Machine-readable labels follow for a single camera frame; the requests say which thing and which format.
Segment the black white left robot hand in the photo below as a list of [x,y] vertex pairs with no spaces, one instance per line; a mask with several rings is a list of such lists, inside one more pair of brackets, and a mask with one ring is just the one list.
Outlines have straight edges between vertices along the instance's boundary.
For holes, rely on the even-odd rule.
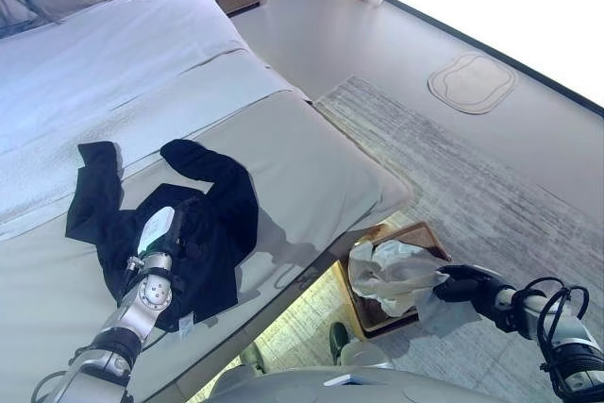
[[158,253],[176,257],[181,247],[187,211],[187,205],[181,203],[175,208],[163,207],[153,214],[143,227],[137,248],[138,258],[144,260]]

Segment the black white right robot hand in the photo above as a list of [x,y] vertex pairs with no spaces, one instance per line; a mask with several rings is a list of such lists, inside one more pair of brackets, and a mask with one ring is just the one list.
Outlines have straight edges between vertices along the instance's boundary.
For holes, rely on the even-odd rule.
[[515,288],[500,274],[475,265],[446,265],[438,269],[448,278],[433,289],[444,302],[470,302],[475,311],[509,332],[508,316],[512,313],[510,302],[499,303],[497,296]]

